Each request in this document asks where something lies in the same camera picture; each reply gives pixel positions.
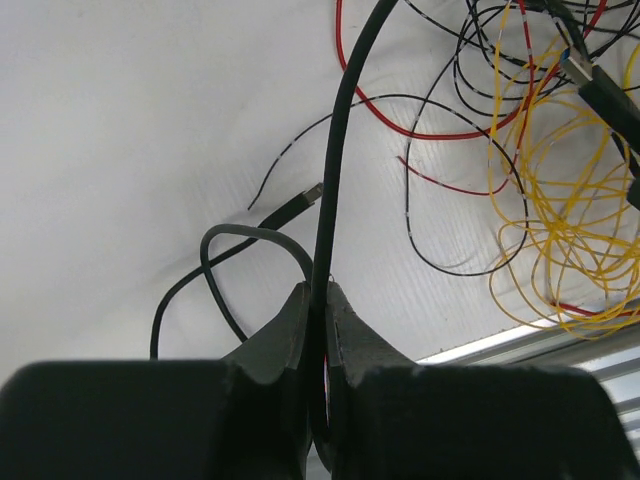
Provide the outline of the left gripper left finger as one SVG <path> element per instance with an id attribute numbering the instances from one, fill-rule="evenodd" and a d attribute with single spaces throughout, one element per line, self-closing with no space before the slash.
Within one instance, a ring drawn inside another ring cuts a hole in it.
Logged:
<path id="1" fill-rule="evenodd" d="M 218 360 L 37 362 L 1 390 L 5 479 L 302 479 L 309 289 Z"/>

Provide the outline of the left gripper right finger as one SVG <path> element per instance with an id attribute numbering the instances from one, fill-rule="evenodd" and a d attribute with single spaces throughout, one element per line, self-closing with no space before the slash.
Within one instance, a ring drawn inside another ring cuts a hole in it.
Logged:
<path id="1" fill-rule="evenodd" d="M 418 364 L 327 294 L 317 451 L 336 479 L 635 479 L 606 391 L 571 367 Z"/>

